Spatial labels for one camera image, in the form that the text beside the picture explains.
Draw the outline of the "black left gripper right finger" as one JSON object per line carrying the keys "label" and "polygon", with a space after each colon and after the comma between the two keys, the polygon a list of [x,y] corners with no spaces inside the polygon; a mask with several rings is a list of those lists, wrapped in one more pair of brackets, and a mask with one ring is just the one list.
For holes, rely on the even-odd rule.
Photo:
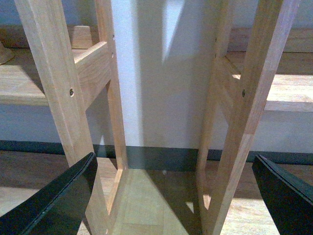
{"label": "black left gripper right finger", "polygon": [[258,155],[252,170],[272,220],[281,235],[313,233],[313,187]]}

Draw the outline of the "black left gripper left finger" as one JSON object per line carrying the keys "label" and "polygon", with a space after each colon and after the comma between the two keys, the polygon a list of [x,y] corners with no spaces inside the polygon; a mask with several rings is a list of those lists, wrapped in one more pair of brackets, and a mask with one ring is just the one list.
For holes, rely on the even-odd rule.
{"label": "black left gripper left finger", "polygon": [[25,202],[0,218],[2,235],[75,235],[92,195],[97,173],[89,153]]}

